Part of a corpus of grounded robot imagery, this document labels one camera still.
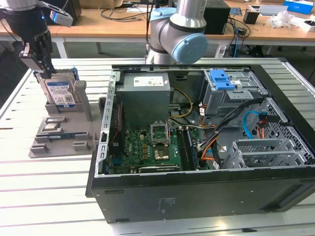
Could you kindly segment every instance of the gray floor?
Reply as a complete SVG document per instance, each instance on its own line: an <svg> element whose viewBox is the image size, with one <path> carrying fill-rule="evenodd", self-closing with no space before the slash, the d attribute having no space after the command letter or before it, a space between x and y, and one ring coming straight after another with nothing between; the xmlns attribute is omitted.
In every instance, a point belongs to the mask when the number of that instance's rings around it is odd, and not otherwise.
<svg viewBox="0 0 315 236"><path fill-rule="evenodd" d="M66 49L70 58L143 58L145 55L144 43L102 43L102 54L97 53L96 43L66 43ZM18 54L22 49L20 43L15 42L16 51L9 53L4 51L0 55L0 107L9 97L17 83L25 74L27 67L18 59ZM210 45L205 57L214 57L216 46ZM274 48L272 57L287 58L288 61L305 77L309 78L315 69L315 47L308 47L306 52L302 52L300 47L283 47L279 52ZM56 45L54 45L53 58L60 58ZM315 75L311 79L315 84Z"/></svg>

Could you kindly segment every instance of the motherboard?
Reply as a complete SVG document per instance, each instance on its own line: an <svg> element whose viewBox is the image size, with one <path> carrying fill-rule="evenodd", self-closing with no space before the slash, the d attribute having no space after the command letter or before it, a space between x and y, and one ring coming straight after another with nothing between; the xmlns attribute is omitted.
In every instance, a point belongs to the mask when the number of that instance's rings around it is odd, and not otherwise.
<svg viewBox="0 0 315 236"><path fill-rule="evenodd" d="M181 134L185 132L189 133L190 140L184 140ZM165 136L168 138L167 144L152 142L152 139L161 140ZM124 152L122 156L111 158L111 166L116 174L162 172L165 168L168 171L184 171L186 168L185 163L182 163L183 158L193 156L191 153L196 153L197 144L200 142L198 130L194 129L181 131L178 128L170 128L167 132L155 130L154 133L151 133L150 129L127 130ZM183 152L183 145L186 143L191 143L192 148Z"/></svg>

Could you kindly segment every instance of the robotic arm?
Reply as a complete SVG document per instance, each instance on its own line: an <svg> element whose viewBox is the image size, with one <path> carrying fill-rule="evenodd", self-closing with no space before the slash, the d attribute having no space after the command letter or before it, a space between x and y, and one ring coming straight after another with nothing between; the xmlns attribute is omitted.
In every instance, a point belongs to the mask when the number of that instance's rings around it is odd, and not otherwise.
<svg viewBox="0 0 315 236"><path fill-rule="evenodd" d="M50 18L60 25L70 27L73 18L62 9L39 0L0 0L0 5L13 33L23 40L25 48L20 53L21 60L41 72L43 79L50 79L56 71L51 62L53 47L42 8L51 9Z"/></svg>
<svg viewBox="0 0 315 236"><path fill-rule="evenodd" d="M207 0L179 0L177 8L158 8L151 14L150 51L146 64L192 64L204 56L208 39L203 18Z"/></svg>

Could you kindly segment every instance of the blue drive bay latch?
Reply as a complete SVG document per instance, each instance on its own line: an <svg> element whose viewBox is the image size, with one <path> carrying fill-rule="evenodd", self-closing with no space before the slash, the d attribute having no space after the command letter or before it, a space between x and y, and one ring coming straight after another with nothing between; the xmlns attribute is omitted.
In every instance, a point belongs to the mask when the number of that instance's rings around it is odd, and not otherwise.
<svg viewBox="0 0 315 236"><path fill-rule="evenodd" d="M231 84L229 76L223 70L211 70L210 78L216 86L216 90L234 90L235 86Z"/></svg>

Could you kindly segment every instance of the hard drive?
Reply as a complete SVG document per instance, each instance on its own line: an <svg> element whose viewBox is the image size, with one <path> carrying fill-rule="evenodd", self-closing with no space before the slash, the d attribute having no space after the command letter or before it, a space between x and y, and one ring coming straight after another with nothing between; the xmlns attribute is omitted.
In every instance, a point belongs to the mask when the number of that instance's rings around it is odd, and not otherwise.
<svg viewBox="0 0 315 236"><path fill-rule="evenodd" d="M58 110L65 111L81 102L74 92L74 83L79 80L76 68L57 70L51 79L42 79L38 72L34 72L34 76L45 93L47 104L56 104Z"/></svg>

